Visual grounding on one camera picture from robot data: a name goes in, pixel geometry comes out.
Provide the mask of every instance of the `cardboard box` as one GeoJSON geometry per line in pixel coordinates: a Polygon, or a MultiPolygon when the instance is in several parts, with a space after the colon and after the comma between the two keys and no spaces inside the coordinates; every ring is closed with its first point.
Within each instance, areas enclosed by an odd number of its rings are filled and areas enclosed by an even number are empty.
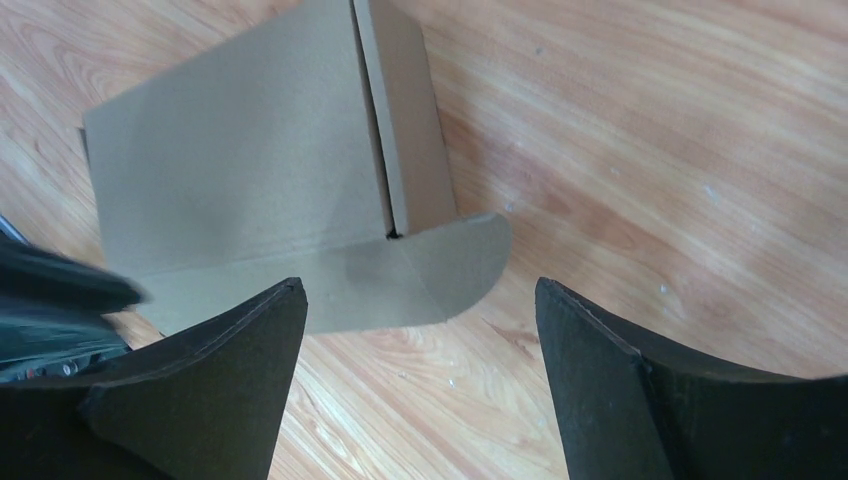
{"type": "Polygon", "coordinates": [[[309,333],[443,321],[509,255],[503,217],[457,217],[423,37],[390,0],[305,0],[84,122],[107,262],[165,334],[290,276],[309,333]]]}

